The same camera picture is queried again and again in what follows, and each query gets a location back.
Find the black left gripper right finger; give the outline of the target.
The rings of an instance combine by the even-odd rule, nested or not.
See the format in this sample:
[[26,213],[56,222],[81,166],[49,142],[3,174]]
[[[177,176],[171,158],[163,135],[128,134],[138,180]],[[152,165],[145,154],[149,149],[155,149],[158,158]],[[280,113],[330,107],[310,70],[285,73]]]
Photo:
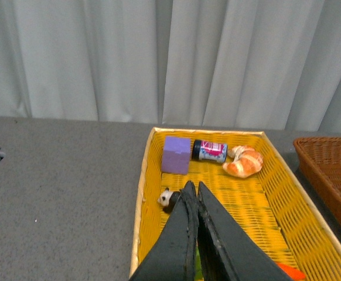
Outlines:
[[291,280],[201,181],[198,249],[204,280]]

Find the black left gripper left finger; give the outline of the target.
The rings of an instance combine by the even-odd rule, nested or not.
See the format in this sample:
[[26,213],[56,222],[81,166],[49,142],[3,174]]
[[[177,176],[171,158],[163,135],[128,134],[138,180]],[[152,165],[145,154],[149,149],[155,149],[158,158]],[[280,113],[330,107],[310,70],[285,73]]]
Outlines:
[[196,188],[187,181],[159,238],[130,280],[194,280],[199,228]]

